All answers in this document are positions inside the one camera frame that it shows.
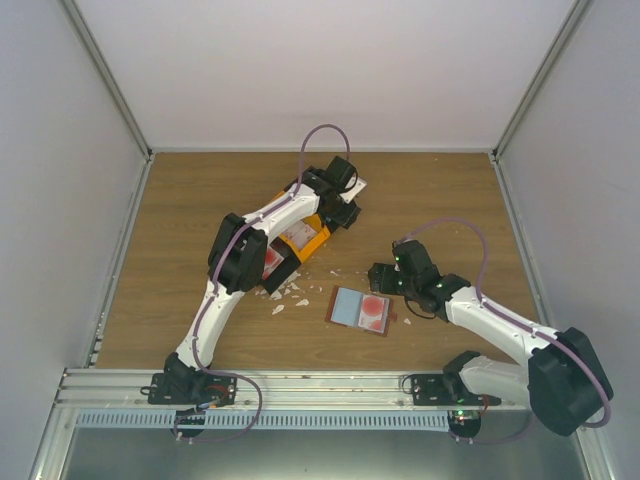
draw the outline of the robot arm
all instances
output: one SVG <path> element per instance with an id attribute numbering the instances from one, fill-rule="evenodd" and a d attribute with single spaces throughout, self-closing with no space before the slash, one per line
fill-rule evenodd
<path id="1" fill-rule="evenodd" d="M 292 186 L 285 195 L 292 194 L 293 189 L 295 187 Z M 271 215 L 263 216 L 262 212 L 268 211 L 275 203 L 277 203 L 280 199 L 277 199 L 260 210 L 245 215 L 241 222 L 234 222 L 233 220 L 225 219 L 223 222 L 223 226 L 221 227 L 221 232 L 226 230 L 234 231 L 231 227 L 231 224 L 239 225 L 240 223 L 250 222 L 254 220 L 256 217 L 261 217 L 261 220 L 253 225 L 254 236 L 255 233 L 260 232 L 261 240 L 259 245 L 265 246 L 270 244 L 274 238 L 280 235 L 284 230 L 289 228 L 292 224 L 297 221 L 302 220 L 308 216 L 313 215 L 318 210 L 318 205 L 320 203 L 320 197 L 315 194 L 313 189 L 307 185 L 302 185 L 300 190 L 292 198 L 292 200 L 287 203 L 280 210 L 274 212 Z M 218 242 L 219 247 L 226 247 L 226 243 L 224 241 Z M 262 273 L 262 269 L 264 267 L 264 255 L 265 253 L 261 250 L 258 252 L 247 252 L 252 258 L 251 263 L 255 263 L 255 266 L 252 267 L 252 270 L 258 271 L 260 274 Z M 257 279 L 253 280 L 247 286 L 251 286 L 253 288 L 257 285 Z M 213 359 L 213 351 L 215 349 L 216 343 L 220 338 L 220 334 L 224 329 L 224 326 L 231 315 L 231 312 L 235 308 L 236 304 L 240 301 L 240 299 L 245 295 L 245 291 L 243 289 L 239 289 L 229 293 L 228 288 L 220 288 L 218 294 L 213 300 L 213 303 L 207 308 L 210 298 L 213 296 L 214 285 L 209 278 L 207 280 L 207 287 L 204 294 L 204 299 L 202 300 L 202 304 L 198 309 L 198 313 L 196 314 L 196 318 L 202 313 L 203 309 L 207 308 L 204 313 L 204 317 L 200 322 L 200 328 L 198 331 L 198 338 L 196 340 L 197 348 L 198 348 L 198 357 L 203 365 L 209 365 L 211 360 Z M 188 367 L 193 367 L 194 369 L 198 369 L 198 366 L 195 363 L 193 351 L 192 351 L 192 339 L 193 339 L 193 331 L 195 327 L 195 320 L 191 324 L 191 328 L 187 333 L 187 336 L 184 338 L 182 343 L 176 349 L 176 353 L 178 354 L 178 358 L 180 361 Z"/>
<path id="2" fill-rule="evenodd" d="M 459 355 L 443 369 L 452 398 L 471 393 L 510 400 L 531 408 L 553 432 L 570 435 L 602 407 L 602 401 L 583 371 L 544 337 L 556 339 L 576 354 L 595 375 L 607 397 L 613 397 L 611 385 L 584 333 L 575 328 L 559 332 L 487 298 L 480 302 L 467 280 L 454 274 L 441 275 L 416 240 L 394 244 L 393 254 L 395 265 L 376 263 L 369 270 L 372 291 L 402 295 L 423 311 L 478 334 L 516 362 L 495 362 L 477 352 Z M 533 333 L 505 321 L 493 309 Z"/>
<path id="3" fill-rule="evenodd" d="M 299 189 L 295 183 L 286 187 L 284 195 L 291 199 L 281 208 L 273 209 L 282 201 L 276 198 L 256 212 L 243 217 L 229 214 L 223 219 L 209 254 L 209 278 L 203 301 L 187 336 L 167 357 L 163 373 L 153 376 L 147 390 L 149 403 L 200 405 L 212 402 L 217 396 L 218 406 L 223 406 L 233 400 L 232 395 L 219 398 L 220 388 L 231 391 L 228 387 L 233 385 L 233 379 L 206 375 L 199 368 L 193 352 L 194 339 L 200 363 L 209 365 L 231 312 L 262 278 L 267 246 L 286 229 L 314 214 L 343 228 L 355 222 L 360 209 L 353 199 L 366 182 L 356 179 L 352 183 L 354 176 L 357 177 L 355 167 L 335 157 L 326 170 L 307 169 Z M 223 251 L 241 228 L 244 228 L 242 234 L 220 267 Z M 217 288 L 212 278 L 216 269 L 219 269 Z M 196 325 L 197 337 L 194 336 Z"/>

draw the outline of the wooden floor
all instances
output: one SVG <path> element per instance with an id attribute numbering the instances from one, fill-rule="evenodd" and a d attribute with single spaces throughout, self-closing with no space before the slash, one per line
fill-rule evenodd
<path id="1" fill-rule="evenodd" d="M 325 167 L 330 154 L 309 154 Z M 297 154 L 158 155 L 142 200 L 108 319 L 98 367 L 162 368 L 182 341 L 204 292 L 207 256 L 221 219 L 267 203 L 296 176 Z M 486 155 L 354 154 L 369 186 L 358 221 L 338 231 L 301 267 L 293 294 L 281 301 L 249 292 L 234 310 L 214 353 L 218 368 L 440 369 L 459 353 L 506 357 L 474 334 L 441 320 L 414 317 L 396 302 L 387 337 L 324 321 L 334 285 L 368 291 L 372 263 L 391 262 L 391 242 L 443 216 L 477 223 L 491 257 L 484 290 L 534 318 L 500 189 Z M 475 280 L 480 242 L 463 226 L 444 224 L 418 237 L 442 273 Z M 282 304 L 276 315 L 272 310 Z"/>

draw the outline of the purple cable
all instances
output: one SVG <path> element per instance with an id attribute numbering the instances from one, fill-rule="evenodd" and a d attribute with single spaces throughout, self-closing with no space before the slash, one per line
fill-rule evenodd
<path id="1" fill-rule="evenodd" d="M 220 270 L 222 269 L 222 265 L 224 264 L 224 262 L 227 260 L 227 257 L 229 256 L 229 253 L 233 249 L 233 246 L 238 241 L 240 236 L 247 229 L 251 228 L 253 225 L 255 225 L 256 223 L 258 223 L 261 220 L 261 217 L 264 217 L 264 216 L 267 216 L 267 215 L 271 215 L 276 210 L 278 210 L 278 209 L 282 208 L 283 206 L 285 206 L 288 202 L 290 202 L 293 199 L 293 197 L 295 195 L 298 194 L 298 192 L 300 191 L 300 188 L 302 187 L 302 174 L 304 173 L 304 154 L 305 154 L 305 149 L 307 147 L 307 143 L 309 143 L 309 140 L 311 139 L 313 134 L 315 134 L 318 130 L 322 130 L 323 128 L 332 128 L 332 129 L 336 130 L 342 136 L 342 138 L 344 139 L 346 150 L 347 150 L 347 153 L 346 153 L 347 161 L 350 160 L 350 158 L 351 158 L 351 146 L 349 145 L 349 139 L 347 138 L 347 134 L 344 133 L 344 131 L 340 127 L 338 127 L 336 125 L 333 125 L 331 123 L 323 123 L 322 125 L 318 125 L 314 129 L 312 129 L 307 134 L 307 136 L 304 138 L 304 141 L 302 142 L 302 146 L 300 147 L 300 155 L 298 157 L 298 181 L 296 183 L 295 189 L 293 190 L 293 192 L 291 194 L 284 195 L 284 198 L 283 198 L 283 200 L 281 202 L 278 202 L 276 205 L 274 205 L 273 207 L 269 208 L 267 211 L 263 212 L 263 214 L 261 216 L 258 216 L 256 218 L 254 218 L 253 220 L 251 220 L 250 222 L 245 223 L 242 227 L 240 227 L 238 229 L 238 231 L 235 233 L 235 235 L 231 238 L 231 240 L 229 241 L 229 245 L 227 245 L 227 247 L 222 252 L 222 255 L 220 256 L 220 260 L 218 260 L 218 265 L 216 265 L 216 268 L 213 271 L 213 275 L 211 277 L 211 282 L 213 283 L 213 292 L 211 294 L 211 297 L 209 298 L 209 300 L 207 300 L 207 303 L 205 303 L 205 305 L 202 308 L 200 314 L 198 315 L 198 318 L 196 319 L 195 325 L 193 327 L 193 340 L 191 341 L 191 350 L 193 351 L 193 358 L 194 358 L 198 368 L 200 368 L 200 370 L 202 370 L 203 372 L 205 372 L 208 375 L 237 378 L 239 380 L 244 380 L 245 382 L 249 383 L 253 388 L 256 389 L 256 392 L 258 393 L 258 408 L 256 409 L 256 413 L 253 416 L 253 418 L 251 419 L 251 422 L 249 422 L 249 424 L 246 427 L 244 427 L 239 432 L 234 433 L 233 435 L 229 435 L 228 437 L 210 438 L 210 439 L 194 439 L 194 438 L 190 438 L 189 442 L 191 442 L 191 443 L 220 443 L 220 442 L 225 442 L 227 440 L 233 440 L 234 438 L 238 438 L 238 437 L 244 435 L 245 433 L 247 433 L 249 430 L 251 430 L 251 428 L 256 424 L 256 422 L 260 418 L 260 414 L 262 413 L 262 390 L 260 390 L 260 386 L 255 381 L 253 381 L 249 377 L 245 377 L 244 375 L 239 375 L 237 373 L 223 372 L 223 371 L 219 371 L 219 370 L 210 370 L 206 366 L 204 366 L 202 364 L 202 362 L 200 361 L 200 358 L 198 357 L 198 348 L 197 348 L 198 332 L 200 330 L 200 324 L 202 323 L 202 319 L 204 318 L 205 314 L 207 313 L 207 311 L 211 307 L 211 304 L 213 303 L 213 301 L 216 299 L 216 297 L 218 295 L 218 290 L 219 290 L 218 277 L 220 275 Z M 179 437 L 179 432 L 178 432 L 179 423 L 180 423 L 180 419 L 176 418 L 176 421 L 175 421 L 174 426 L 173 426 L 173 434 L 177 438 L 180 438 Z"/>
<path id="2" fill-rule="evenodd" d="M 482 242 L 482 264 L 480 266 L 480 271 L 478 272 L 478 277 L 477 277 L 477 280 L 476 280 L 476 287 L 475 287 L 476 296 L 478 297 L 478 300 L 480 301 L 480 304 L 484 305 L 487 308 L 487 310 L 489 310 L 490 312 L 494 313 L 495 315 L 497 315 L 498 317 L 502 318 L 503 320 L 509 322 L 511 325 L 513 325 L 513 326 L 515 326 L 515 327 L 517 327 L 517 328 L 519 328 L 521 330 L 524 330 L 525 332 L 527 332 L 529 334 L 536 335 L 536 336 L 542 338 L 543 340 L 549 342 L 551 345 L 553 345 L 554 347 L 558 348 L 560 351 L 562 351 L 562 353 L 564 353 L 571 360 L 573 360 L 573 362 L 576 365 L 578 365 L 578 367 L 580 367 L 580 369 L 584 372 L 584 374 L 587 376 L 589 381 L 593 384 L 594 388 L 596 389 L 596 391 L 598 393 L 598 396 L 600 397 L 600 401 L 602 402 L 602 408 L 604 409 L 602 418 L 600 420 L 598 420 L 597 422 L 586 422 L 584 424 L 584 426 L 588 427 L 588 428 L 604 427 L 607 423 L 609 423 L 609 420 L 611 419 L 611 404 L 609 403 L 609 399 L 607 398 L 607 394 L 604 391 L 604 388 L 602 388 L 602 385 L 600 385 L 600 382 L 598 381 L 596 376 L 593 374 L 591 369 L 587 366 L 587 364 L 584 363 L 580 359 L 580 357 L 578 357 L 575 353 L 573 353 L 571 351 L 571 349 L 569 349 L 568 347 L 566 347 L 565 345 L 560 343 L 557 339 L 547 335 L 546 333 L 534 331 L 534 329 L 532 327 L 530 327 L 529 325 L 525 325 L 525 324 L 520 323 L 515 318 L 511 317 L 507 313 L 504 313 L 501 310 L 499 310 L 498 308 L 496 308 L 486 298 L 484 298 L 484 295 L 482 294 L 482 288 L 481 287 L 482 287 L 482 280 L 484 278 L 484 274 L 485 274 L 486 269 L 487 269 L 487 264 L 489 262 L 489 244 L 487 242 L 487 238 L 482 233 L 482 230 L 480 230 L 476 225 L 474 225 L 473 223 L 471 223 L 468 220 L 465 220 L 464 218 L 458 218 L 458 217 L 439 218 L 437 220 L 432 220 L 431 222 L 427 222 L 424 225 L 416 228 L 414 231 L 408 233 L 407 235 L 402 237 L 402 239 L 400 240 L 400 243 L 406 242 L 410 238 L 414 237 L 418 233 L 420 233 L 420 232 L 422 232 L 422 231 L 424 231 L 424 230 L 426 230 L 428 228 L 431 228 L 431 227 L 433 227 L 435 225 L 438 225 L 440 223 L 445 223 L 445 222 L 461 223 L 462 225 L 465 225 L 465 226 L 469 227 L 471 230 L 473 230 L 475 232 L 476 235 L 478 235 L 478 237 L 480 238 L 480 241 Z"/>

